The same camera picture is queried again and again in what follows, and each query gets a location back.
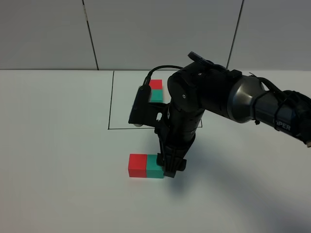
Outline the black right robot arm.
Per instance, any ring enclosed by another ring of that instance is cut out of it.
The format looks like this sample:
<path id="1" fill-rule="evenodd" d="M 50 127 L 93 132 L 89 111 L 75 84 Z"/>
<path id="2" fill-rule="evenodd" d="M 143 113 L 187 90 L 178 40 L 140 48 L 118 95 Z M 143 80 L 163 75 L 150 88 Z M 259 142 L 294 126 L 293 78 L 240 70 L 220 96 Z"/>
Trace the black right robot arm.
<path id="1" fill-rule="evenodd" d="M 171 100 L 163 105 L 157 130 L 157 164 L 174 177 L 186 167 L 185 155 L 205 111 L 237 123 L 253 120 L 311 144 L 311 100 L 291 90 L 282 91 L 266 78 L 245 76 L 191 52 L 192 63 L 168 78 Z"/>

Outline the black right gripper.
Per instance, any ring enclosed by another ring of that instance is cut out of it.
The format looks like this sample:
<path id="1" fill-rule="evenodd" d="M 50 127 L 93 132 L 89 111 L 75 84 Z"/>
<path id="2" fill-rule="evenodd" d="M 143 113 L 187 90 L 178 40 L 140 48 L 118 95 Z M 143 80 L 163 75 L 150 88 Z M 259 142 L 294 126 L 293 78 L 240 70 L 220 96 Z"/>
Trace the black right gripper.
<path id="1" fill-rule="evenodd" d="M 184 158 L 195 140 L 195 132 L 203 115 L 203 109 L 187 112 L 176 104 L 169 104 L 162 126 L 167 131 L 157 131 L 160 153 L 156 164 L 164 168 L 164 176 L 174 178 L 177 171 L 184 171 L 187 160 Z"/>

